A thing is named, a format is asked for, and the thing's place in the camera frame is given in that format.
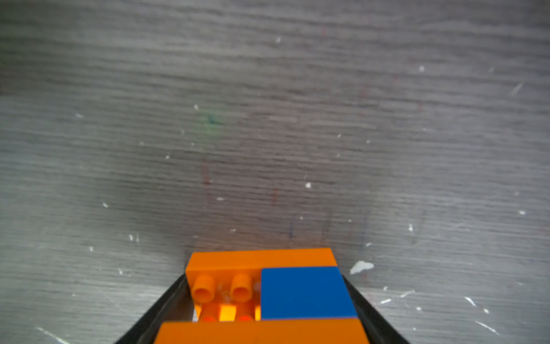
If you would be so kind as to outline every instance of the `red mark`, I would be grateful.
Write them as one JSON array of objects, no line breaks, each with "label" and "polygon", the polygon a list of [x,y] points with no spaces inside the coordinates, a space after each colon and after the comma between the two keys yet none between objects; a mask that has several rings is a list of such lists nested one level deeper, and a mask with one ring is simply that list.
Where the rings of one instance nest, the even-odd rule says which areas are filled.
[{"label": "red mark", "polygon": [[371,89],[371,88],[370,88],[369,86],[363,87],[363,90],[361,91],[361,97],[362,97],[362,98],[366,97],[367,94],[369,93],[369,90],[370,90],[370,89]]},{"label": "red mark", "polygon": [[208,173],[208,164],[206,159],[202,159],[202,185],[205,187],[206,199],[208,204],[212,203],[210,199],[210,192],[208,191],[208,186],[210,185],[210,175]]},{"label": "red mark", "polygon": [[277,203],[278,192],[279,192],[279,189],[273,188],[273,192],[271,193],[271,206],[275,206],[275,203]]}]

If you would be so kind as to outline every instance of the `white paint speck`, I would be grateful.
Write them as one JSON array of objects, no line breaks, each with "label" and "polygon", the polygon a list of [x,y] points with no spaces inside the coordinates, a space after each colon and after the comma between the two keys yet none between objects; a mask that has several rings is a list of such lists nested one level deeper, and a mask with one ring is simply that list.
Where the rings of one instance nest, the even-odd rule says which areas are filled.
[{"label": "white paint speck", "polygon": [[349,270],[349,273],[351,275],[355,275],[360,273],[363,270],[371,270],[375,265],[373,263],[369,263],[366,261],[359,260],[351,269]]},{"label": "white paint speck", "polygon": [[521,90],[522,87],[523,87],[523,83],[518,84],[516,87],[512,89],[512,91],[510,91],[510,95],[511,96],[516,95],[519,92],[519,90]]},{"label": "white paint speck", "polygon": [[405,297],[405,296],[407,296],[407,295],[409,295],[409,294],[412,294],[412,293],[414,293],[414,290],[409,290],[409,291],[404,292],[403,294],[399,295],[399,297],[403,298],[403,297]]},{"label": "white paint speck", "polygon": [[489,326],[485,325],[484,323],[480,323],[479,321],[476,321],[476,323],[478,323],[481,326],[485,327],[487,330],[493,332],[494,334],[500,335],[500,333],[498,333],[497,330],[495,330],[494,328],[489,327]]},{"label": "white paint speck", "polygon": [[61,344],[70,344],[68,341],[62,339],[61,337],[58,337],[56,336],[55,334],[49,332],[49,331],[46,331],[45,329],[41,328],[41,327],[36,327],[36,329],[40,332],[42,332],[43,334],[47,335],[47,336],[50,336],[51,338],[55,339],[56,341],[58,341],[59,343]]},{"label": "white paint speck", "polygon": [[476,307],[475,302],[474,302],[471,298],[469,298],[468,296],[465,296],[464,298],[465,298],[469,303],[471,303],[472,306]]}]

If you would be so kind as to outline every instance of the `lego brick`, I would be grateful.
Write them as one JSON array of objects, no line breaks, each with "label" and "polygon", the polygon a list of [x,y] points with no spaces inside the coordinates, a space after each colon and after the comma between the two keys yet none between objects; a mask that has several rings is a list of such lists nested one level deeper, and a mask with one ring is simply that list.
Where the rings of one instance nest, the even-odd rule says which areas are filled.
[{"label": "lego brick", "polygon": [[[205,252],[191,256],[185,274],[199,318],[202,305],[208,304],[208,319],[218,314],[218,320],[232,321],[244,303],[260,307],[262,268],[287,266],[336,266],[336,261],[329,248]],[[215,308],[211,303],[222,305],[221,311],[210,312]]]},{"label": "lego brick", "polygon": [[155,344],[369,344],[359,319],[166,322]]},{"label": "lego brick", "polygon": [[337,267],[263,269],[261,278],[262,320],[357,317]]}]

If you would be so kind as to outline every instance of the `orange lego stud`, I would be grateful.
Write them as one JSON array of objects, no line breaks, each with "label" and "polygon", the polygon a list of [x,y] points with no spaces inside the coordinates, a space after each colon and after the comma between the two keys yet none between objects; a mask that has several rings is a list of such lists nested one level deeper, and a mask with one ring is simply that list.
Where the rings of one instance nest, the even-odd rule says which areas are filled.
[{"label": "orange lego stud", "polygon": [[231,298],[236,302],[246,302],[252,298],[252,277],[238,274],[231,281]]},{"label": "orange lego stud", "polygon": [[199,303],[207,303],[214,300],[216,295],[216,280],[207,275],[201,275],[195,281],[191,296]]},{"label": "orange lego stud", "polygon": [[256,307],[253,301],[236,304],[235,321],[254,321]]},{"label": "orange lego stud", "polygon": [[220,307],[217,302],[205,303],[201,308],[201,315],[199,321],[218,321],[219,320]]}]

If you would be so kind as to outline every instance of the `floor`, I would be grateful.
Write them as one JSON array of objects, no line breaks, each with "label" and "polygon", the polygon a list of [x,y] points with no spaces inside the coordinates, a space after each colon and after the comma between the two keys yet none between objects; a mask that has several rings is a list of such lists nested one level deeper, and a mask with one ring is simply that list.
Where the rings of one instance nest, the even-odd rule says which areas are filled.
[{"label": "floor", "polygon": [[411,344],[547,342],[549,32],[543,0],[0,1],[0,341],[112,343],[195,251],[330,247]]}]

